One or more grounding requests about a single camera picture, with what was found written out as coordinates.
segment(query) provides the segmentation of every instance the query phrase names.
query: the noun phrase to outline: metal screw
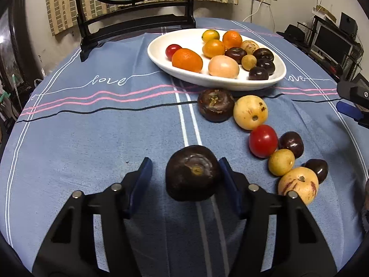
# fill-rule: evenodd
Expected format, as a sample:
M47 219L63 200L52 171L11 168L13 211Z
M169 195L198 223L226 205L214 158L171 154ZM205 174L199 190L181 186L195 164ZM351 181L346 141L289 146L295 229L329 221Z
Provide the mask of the metal screw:
M73 192L73 194L71 196L75 199L78 199L82 196L82 192L80 190L76 190L76 191Z
M290 196L290 198L292 198L292 199L296 199L296 198L298 197L297 192L295 192L294 190L290 190L290 191L288 192L288 195L289 195L289 196Z
M259 186L257 184L250 184L249 190L251 190L252 192L257 192L259 190Z
M111 187L110 187L114 192L117 192L118 190L122 189L122 185L120 183L114 183Z

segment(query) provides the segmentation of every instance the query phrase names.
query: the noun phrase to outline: table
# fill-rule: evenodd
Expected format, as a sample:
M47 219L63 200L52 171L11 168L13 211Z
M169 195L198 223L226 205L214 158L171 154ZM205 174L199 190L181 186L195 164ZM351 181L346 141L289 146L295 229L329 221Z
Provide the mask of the table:
M279 136L291 130L301 135L305 153L296 165L310 158L328 162L327 180L308 208L341 268L362 239L369 131L337 113L336 83L280 36L254 24L213 18L196 22L199 28L237 30L285 62L282 82L252 94L266 97L267 124ZM181 104L197 100L203 88L172 78L149 60L147 46L161 33L106 42L84 63L74 51L28 101L0 166L0 231L28 269L74 190L100 192L137 170L144 157L153 160L152 180L137 214L126 221L143 276L226 276L245 224L232 213L224 188L197 204L169 198L164 172L175 151L204 145L217 158L227 157L250 182L275 192L277 179L268 173L267 160L255 159L247 149L248 133L233 119L210 123L196 104ZM126 110L100 110L104 107ZM271 216L264 269L271 266L275 222ZM107 269L100 230L96 217L99 267Z

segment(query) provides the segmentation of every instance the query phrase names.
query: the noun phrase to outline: dark cherry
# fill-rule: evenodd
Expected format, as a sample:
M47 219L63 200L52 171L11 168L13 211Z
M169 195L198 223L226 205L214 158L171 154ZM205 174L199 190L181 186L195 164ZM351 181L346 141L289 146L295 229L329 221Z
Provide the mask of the dark cherry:
M323 159L310 159L303 164L305 168L311 169L317 175L319 184L321 184L328 175L328 164Z
M265 59L269 59L270 61L274 60L274 55L272 53L272 51L270 51L267 48L260 48L257 49L253 55L256 57L257 60L261 59L261 58L265 58Z
M234 99L228 90L207 89L199 94L197 105L205 119L220 123L233 115Z
M299 158L304 153L304 143L297 132L289 131L279 139L279 148L291 150L295 158Z
M269 76L273 75L274 71L276 70L276 66L274 65L273 61L266 59L266 58L258 59L256 66L266 69Z
M249 80L268 80L269 74L266 69L262 67L253 67L249 72Z
M230 58L233 58L237 61L238 64L241 64L242 58L247 55L246 51L242 48L230 48L224 54Z
M208 148L185 147L167 163L167 193L177 201L203 201L215 194L222 176L218 160Z

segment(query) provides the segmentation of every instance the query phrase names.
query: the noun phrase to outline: egg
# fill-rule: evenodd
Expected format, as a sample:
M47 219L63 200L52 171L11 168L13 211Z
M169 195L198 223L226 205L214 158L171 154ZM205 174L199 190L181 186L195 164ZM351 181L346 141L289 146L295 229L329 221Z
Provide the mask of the egg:
M213 57L208 66L209 74L212 76L235 79L239 74L238 63L225 55Z

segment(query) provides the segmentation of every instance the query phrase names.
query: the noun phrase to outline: cherry tomato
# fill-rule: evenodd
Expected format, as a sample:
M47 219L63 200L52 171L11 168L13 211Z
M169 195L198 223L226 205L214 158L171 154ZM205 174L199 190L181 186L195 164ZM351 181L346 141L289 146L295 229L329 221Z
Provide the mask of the cherry tomato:
M249 136L249 148L257 157L266 158L271 156L277 146L277 134L269 125L260 125L252 130Z
M177 50L182 49L180 45L172 44L167 47L165 50L165 55L168 57L170 61L172 61L173 54L177 52Z

